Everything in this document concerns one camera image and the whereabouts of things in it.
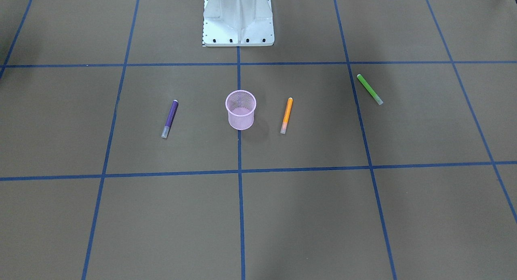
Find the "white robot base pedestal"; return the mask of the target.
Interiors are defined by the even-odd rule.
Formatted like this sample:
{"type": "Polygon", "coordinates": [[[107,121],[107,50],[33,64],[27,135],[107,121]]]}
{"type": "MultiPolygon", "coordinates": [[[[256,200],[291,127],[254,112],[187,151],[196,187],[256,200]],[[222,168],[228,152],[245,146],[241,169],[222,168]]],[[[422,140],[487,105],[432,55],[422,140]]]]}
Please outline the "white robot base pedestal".
{"type": "Polygon", "coordinates": [[[204,0],[202,45],[255,47],[275,43],[271,0],[204,0]]]}

